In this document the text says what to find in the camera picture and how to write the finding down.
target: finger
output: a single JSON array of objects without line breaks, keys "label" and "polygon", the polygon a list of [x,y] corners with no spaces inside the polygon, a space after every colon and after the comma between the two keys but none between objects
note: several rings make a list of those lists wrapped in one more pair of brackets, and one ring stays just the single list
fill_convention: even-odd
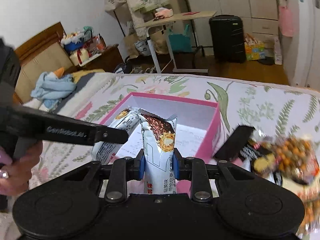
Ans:
[{"label": "finger", "polygon": [[26,155],[15,161],[12,165],[1,168],[9,173],[9,176],[18,176],[21,172],[30,171],[40,161],[39,156]]},{"label": "finger", "polygon": [[2,190],[13,190],[16,187],[20,187],[27,183],[31,179],[31,171],[22,172],[19,176],[12,176],[9,174],[8,179],[0,179],[0,191]]},{"label": "finger", "polygon": [[33,146],[31,146],[31,147],[27,150],[27,155],[40,156],[41,153],[42,153],[42,149],[43,149],[43,143],[42,143],[42,141],[38,141],[36,144],[34,144]]},{"label": "finger", "polygon": [[12,159],[5,152],[5,150],[0,146],[0,163],[5,165],[10,165],[12,163]]},{"label": "finger", "polygon": [[25,191],[28,190],[28,183],[25,183],[21,186],[18,186],[14,189],[1,189],[0,194],[1,195],[6,195],[6,196],[17,196]]}]

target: black suitcase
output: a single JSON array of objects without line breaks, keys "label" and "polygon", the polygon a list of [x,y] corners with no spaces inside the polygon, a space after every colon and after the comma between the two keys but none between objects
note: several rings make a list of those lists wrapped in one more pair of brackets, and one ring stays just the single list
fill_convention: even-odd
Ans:
[{"label": "black suitcase", "polygon": [[218,15],[210,18],[209,24],[216,61],[245,62],[241,18],[233,15]]}]

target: open pink box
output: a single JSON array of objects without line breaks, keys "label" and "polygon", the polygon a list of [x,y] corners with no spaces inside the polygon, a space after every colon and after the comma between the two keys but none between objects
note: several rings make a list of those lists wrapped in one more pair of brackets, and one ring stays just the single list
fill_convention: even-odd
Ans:
[{"label": "open pink box", "polygon": [[[183,157],[193,156],[208,163],[220,138],[220,110],[215,102],[166,95],[132,92],[100,122],[109,125],[125,108],[139,107],[162,118],[178,116],[174,147]],[[143,148],[141,125],[118,151],[116,158],[135,157]],[[178,193],[188,193],[190,181],[177,183]]]}]

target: floral bed sheet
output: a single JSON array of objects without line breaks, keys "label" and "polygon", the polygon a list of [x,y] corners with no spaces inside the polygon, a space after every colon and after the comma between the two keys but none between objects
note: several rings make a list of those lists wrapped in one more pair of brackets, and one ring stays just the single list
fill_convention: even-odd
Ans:
[{"label": "floral bed sheet", "polygon": [[[106,77],[100,90],[77,104],[80,109],[64,112],[73,113],[71,117],[76,119],[99,123],[130,92],[165,94],[219,102],[222,134],[217,149],[239,124],[252,125],[271,136],[308,134],[317,146],[320,144],[320,93],[316,91],[195,75],[106,73]],[[91,161],[90,149],[45,142],[30,187]]]}]

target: chocolate wafer bar image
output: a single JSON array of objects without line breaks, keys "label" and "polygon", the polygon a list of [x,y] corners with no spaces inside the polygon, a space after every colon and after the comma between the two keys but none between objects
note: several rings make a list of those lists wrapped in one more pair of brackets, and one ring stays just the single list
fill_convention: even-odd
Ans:
[{"label": "chocolate wafer bar image", "polygon": [[172,128],[172,125],[169,122],[151,117],[149,115],[144,114],[143,117],[147,120],[150,130],[153,131],[160,148],[164,152],[173,151],[175,132]]},{"label": "chocolate wafer bar image", "polygon": [[121,119],[121,118],[127,116],[129,112],[130,112],[129,109],[124,109],[123,111],[121,111],[121,112],[116,116],[115,119]]}]

